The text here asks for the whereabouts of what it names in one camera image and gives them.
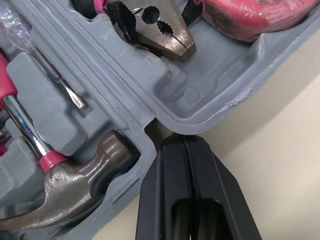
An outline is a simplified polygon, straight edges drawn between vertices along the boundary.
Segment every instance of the hammer head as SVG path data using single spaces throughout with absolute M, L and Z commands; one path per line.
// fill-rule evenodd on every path
M 53 167 L 44 177 L 43 205 L 25 215 L 0 219 L 0 231 L 49 227 L 84 213 L 103 197 L 111 180 L 129 171 L 139 156 L 120 133 L 109 132 L 88 163 L 62 162 Z

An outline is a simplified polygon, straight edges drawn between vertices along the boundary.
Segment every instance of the screwdriver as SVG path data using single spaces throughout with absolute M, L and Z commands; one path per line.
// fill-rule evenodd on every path
M 66 161 L 67 158 L 46 144 L 36 131 L 30 116 L 17 99 L 18 91 L 7 73 L 7 65 L 7 60 L 0 54 L 0 110 L 7 111 L 40 159 L 39 164 L 42 170 L 47 173 L 55 165 Z
M 87 107 L 84 100 L 70 87 L 40 50 L 33 45 L 29 31 L 20 21 L 17 12 L 4 1 L 0 2 L 0 11 L 0 23 L 12 45 L 24 52 L 30 53 L 39 65 L 42 66 L 47 75 L 68 95 L 73 104 L 79 110 L 84 110 Z

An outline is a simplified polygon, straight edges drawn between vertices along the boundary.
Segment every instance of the pink handle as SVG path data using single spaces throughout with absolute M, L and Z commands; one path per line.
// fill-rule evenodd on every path
M 7 152 L 7 149 L 5 146 L 0 145 L 0 157 L 2 157 Z
M 3 100 L 7 96 L 16 96 L 18 91 L 7 73 L 8 62 L 0 53 L 0 110 L 4 109 Z
M 42 168 L 42 170 L 47 173 L 50 169 L 52 169 L 55 165 L 58 165 L 61 162 L 67 161 L 67 157 L 62 155 L 61 153 L 52 150 L 51 152 L 44 155 L 40 161 L 39 164 Z
M 104 3 L 105 3 L 105 0 L 93 0 L 94 9 L 97 14 L 102 14 L 105 12 Z

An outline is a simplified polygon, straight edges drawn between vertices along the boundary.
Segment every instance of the metal shaft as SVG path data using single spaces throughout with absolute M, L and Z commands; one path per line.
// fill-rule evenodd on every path
M 76 105 L 78 109 L 81 110 L 86 107 L 86 104 L 82 100 L 82 98 L 76 94 L 76 92 L 70 87 L 67 81 L 60 75 L 57 69 L 46 59 L 46 57 L 39 51 L 38 48 L 32 47 L 30 49 L 30 54 L 45 70 L 49 77 L 65 91 L 65 93 L 70 97 L 71 101 L 74 103 L 74 105 Z
M 21 134 L 28 139 L 39 159 L 53 150 L 52 147 L 47 145 L 42 137 L 37 133 L 31 118 L 15 96 L 6 96 L 3 99 L 3 104 L 5 110 L 14 121 Z

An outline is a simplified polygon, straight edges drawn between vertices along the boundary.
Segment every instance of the black strap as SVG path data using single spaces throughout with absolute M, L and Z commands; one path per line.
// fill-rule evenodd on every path
M 108 15 L 114 30 L 129 44 L 139 44 L 136 32 L 136 17 L 121 1 L 107 4 Z
M 202 13 L 202 2 L 198 5 L 193 0 L 188 0 L 183 12 L 182 17 L 187 26 L 193 23 Z

